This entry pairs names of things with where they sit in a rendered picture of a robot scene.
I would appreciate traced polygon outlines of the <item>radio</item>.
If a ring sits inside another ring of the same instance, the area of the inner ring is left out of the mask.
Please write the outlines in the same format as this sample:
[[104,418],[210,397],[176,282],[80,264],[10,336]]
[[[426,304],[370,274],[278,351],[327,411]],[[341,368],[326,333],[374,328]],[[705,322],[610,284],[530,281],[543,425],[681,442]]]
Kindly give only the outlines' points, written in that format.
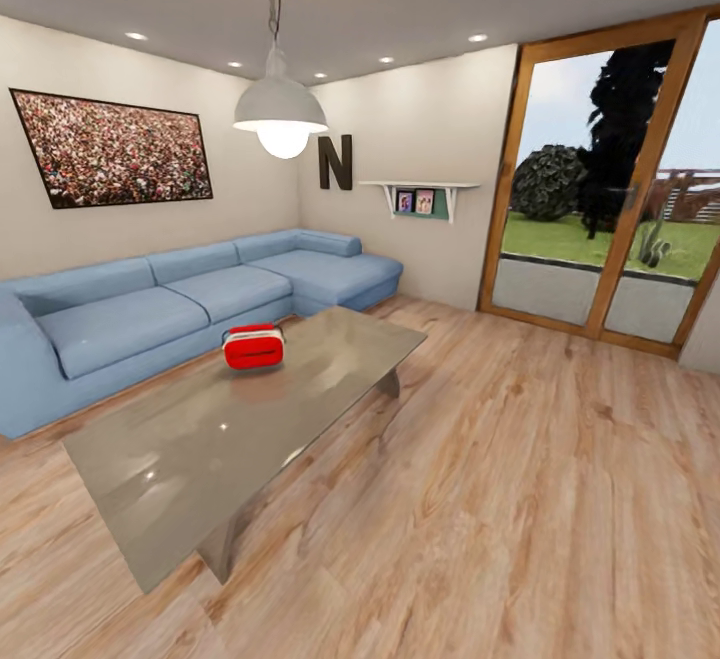
[[231,368],[258,368],[279,364],[283,359],[285,338],[273,324],[231,328],[221,350]]

